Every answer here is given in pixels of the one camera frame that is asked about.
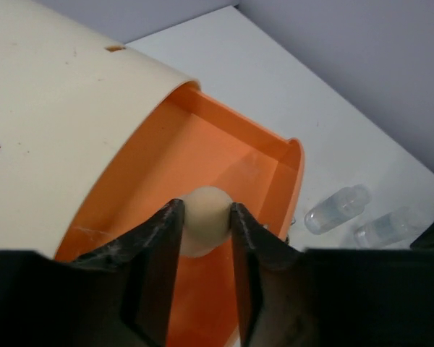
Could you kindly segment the beige sponge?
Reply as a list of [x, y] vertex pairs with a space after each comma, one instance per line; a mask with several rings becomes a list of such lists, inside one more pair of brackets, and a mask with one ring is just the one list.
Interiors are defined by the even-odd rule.
[[200, 187], [182, 197], [184, 222], [180, 255], [203, 257], [230, 235], [231, 197], [216, 187]]

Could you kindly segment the orange top drawer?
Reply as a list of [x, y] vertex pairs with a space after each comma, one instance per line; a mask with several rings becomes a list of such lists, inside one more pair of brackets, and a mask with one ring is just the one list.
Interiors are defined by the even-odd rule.
[[[108, 164], [80, 206], [55, 258], [70, 261], [147, 220], [169, 200], [204, 186], [225, 191], [285, 237], [305, 156], [286, 140], [188, 82], [168, 95]], [[181, 257], [168, 346], [232, 346], [237, 304], [231, 242]]]

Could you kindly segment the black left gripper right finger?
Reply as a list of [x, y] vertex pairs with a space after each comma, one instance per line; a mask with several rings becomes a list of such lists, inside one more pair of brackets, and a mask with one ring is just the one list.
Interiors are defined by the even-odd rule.
[[231, 206], [243, 346], [434, 346], [434, 251], [308, 249]]

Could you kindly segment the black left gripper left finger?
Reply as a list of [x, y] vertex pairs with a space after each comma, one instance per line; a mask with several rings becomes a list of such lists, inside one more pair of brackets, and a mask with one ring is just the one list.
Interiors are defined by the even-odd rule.
[[0, 250], [0, 346], [164, 346], [184, 203], [71, 262]]

